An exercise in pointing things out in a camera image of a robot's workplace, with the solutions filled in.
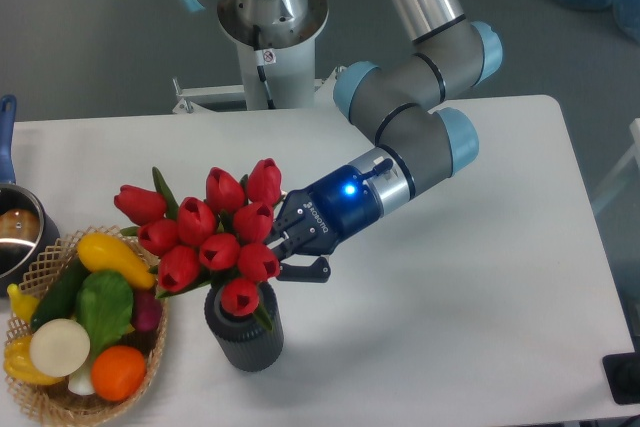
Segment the cucumber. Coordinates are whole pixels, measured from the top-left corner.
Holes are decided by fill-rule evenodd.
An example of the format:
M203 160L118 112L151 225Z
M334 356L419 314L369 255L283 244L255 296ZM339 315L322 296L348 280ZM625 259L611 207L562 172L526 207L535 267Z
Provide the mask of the cucumber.
M38 304L31 317L31 331L35 332L51 320L70 317L76 305L76 295L89 274L80 259L74 258Z

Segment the gray floor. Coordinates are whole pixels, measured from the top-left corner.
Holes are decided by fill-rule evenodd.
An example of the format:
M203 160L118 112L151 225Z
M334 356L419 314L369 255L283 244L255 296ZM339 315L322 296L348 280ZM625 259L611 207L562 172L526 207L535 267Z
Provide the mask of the gray floor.
M494 26L505 50L499 73L467 97L555 97L591 194L632 142L640 45L610 12L575 12L553 0L460 1L470 19ZM390 0L329 3L318 77L358 60L390 66L411 53ZM173 76L183 87L240 83L234 47L211 10L189 15L178 0L0 0L0 7L0 92L18 96L19 120L167 114ZM640 298L640 182L598 223L622 298Z

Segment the orange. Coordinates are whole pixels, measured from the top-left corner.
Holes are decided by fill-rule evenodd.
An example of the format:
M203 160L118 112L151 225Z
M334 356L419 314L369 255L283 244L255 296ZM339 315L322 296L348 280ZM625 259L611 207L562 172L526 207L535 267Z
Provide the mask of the orange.
M147 364L142 353L133 347L115 345L102 352L91 368L91 382L100 397L120 402L142 384Z

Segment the blue pot handle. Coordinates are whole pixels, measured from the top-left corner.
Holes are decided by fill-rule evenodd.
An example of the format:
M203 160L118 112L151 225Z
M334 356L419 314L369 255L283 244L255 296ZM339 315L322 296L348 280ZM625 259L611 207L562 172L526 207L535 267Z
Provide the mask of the blue pot handle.
M0 183L15 184L16 173L11 161L13 124L16 121L18 101L14 95L5 95L0 100Z

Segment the red tulip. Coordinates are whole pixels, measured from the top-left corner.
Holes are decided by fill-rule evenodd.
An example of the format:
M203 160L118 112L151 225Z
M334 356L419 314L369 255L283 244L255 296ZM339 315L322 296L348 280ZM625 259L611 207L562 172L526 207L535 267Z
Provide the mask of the red tulip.
M252 202L264 202L271 206L280 198L282 174L273 159L259 161L247 181L247 195Z
M178 209L178 236L188 245L199 246L217 227L211 209L195 197L187 197Z
M240 250L238 270L252 282L266 282L280 273L280 262L264 244L248 244Z
M211 169L207 177L207 204L215 214L221 210L233 214L245 201L244 189L231 174L217 167Z
M178 224L170 219L145 224L138 230L138 241L153 255L162 257L178 243Z
M273 226L273 208L263 202L242 207L233 216L233 228L246 243L262 242Z
M247 279L233 279L223 287L220 296L222 308L236 317L252 314L258 308L258 287Z
M240 244L232 234L214 234L200 246L200 263L211 270L224 270L236 265Z
M191 285L200 274L196 251L176 245L160 259L158 285L169 292L179 292Z
M123 185L113 203L136 225L160 220L167 212L167 202L157 192L133 185Z

